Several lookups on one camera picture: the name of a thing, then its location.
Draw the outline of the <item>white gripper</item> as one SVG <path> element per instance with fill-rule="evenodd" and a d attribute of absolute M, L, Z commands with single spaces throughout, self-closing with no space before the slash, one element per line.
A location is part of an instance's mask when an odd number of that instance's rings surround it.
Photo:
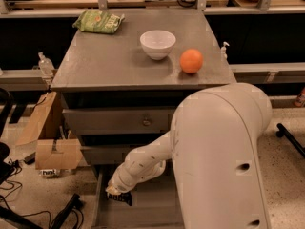
<path fill-rule="evenodd" d="M 108 186 L 105 188 L 106 193 L 114 196 L 119 196 L 122 193 L 127 193 L 132 190 L 136 185 L 136 179 L 125 170 L 117 169 L 110 181 Z"/>

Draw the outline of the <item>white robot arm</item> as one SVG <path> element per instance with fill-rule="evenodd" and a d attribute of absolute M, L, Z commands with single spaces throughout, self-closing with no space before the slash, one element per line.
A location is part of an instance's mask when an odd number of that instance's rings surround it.
<path fill-rule="evenodd" d="M 271 118 L 268 96 L 248 83 L 191 94 L 170 130 L 130 151 L 106 190 L 127 193 L 171 161 L 185 229 L 271 229 L 257 153 Z"/>

